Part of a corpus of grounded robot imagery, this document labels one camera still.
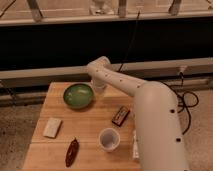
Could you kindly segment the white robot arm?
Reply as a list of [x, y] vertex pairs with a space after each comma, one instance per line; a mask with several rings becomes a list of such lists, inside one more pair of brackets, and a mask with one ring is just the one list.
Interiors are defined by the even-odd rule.
[[167, 85], [109, 69], [105, 56], [87, 65], [96, 90], [106, 84], [133, 98], [141, 171], [190, 171], [178, 117], [178, 98]]

